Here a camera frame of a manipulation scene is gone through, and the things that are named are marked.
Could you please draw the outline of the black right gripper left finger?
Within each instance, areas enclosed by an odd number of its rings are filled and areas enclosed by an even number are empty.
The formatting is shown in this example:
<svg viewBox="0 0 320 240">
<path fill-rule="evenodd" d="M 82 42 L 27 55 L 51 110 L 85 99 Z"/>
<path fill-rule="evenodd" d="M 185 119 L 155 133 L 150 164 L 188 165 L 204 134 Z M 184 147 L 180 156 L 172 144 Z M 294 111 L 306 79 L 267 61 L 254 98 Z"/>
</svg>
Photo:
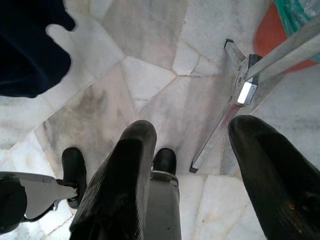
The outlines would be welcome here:
<svg viewBox="0 0 320 240">
<path fill-rule="evenodd" d="M 147 120 L 124 130 L 86 188 L 69 227 L 70 239 L 144 238 L 156 141 L 156 130 Z"/>
</svg>

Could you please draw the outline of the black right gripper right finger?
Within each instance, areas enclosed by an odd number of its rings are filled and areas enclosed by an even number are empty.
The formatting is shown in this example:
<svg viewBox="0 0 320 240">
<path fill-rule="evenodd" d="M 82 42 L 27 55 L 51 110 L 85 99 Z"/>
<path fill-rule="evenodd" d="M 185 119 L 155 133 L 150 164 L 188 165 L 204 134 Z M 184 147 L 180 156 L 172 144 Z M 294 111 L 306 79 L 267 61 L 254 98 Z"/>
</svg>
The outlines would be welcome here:
<svg viewBox="0 0 320 240">
<path fill-rule="evenodd" d="M 284 135 L 255 116 L 234 117 L 228 137 L 265 237 L 319 239 L 319 170 Z"/>
</svg>

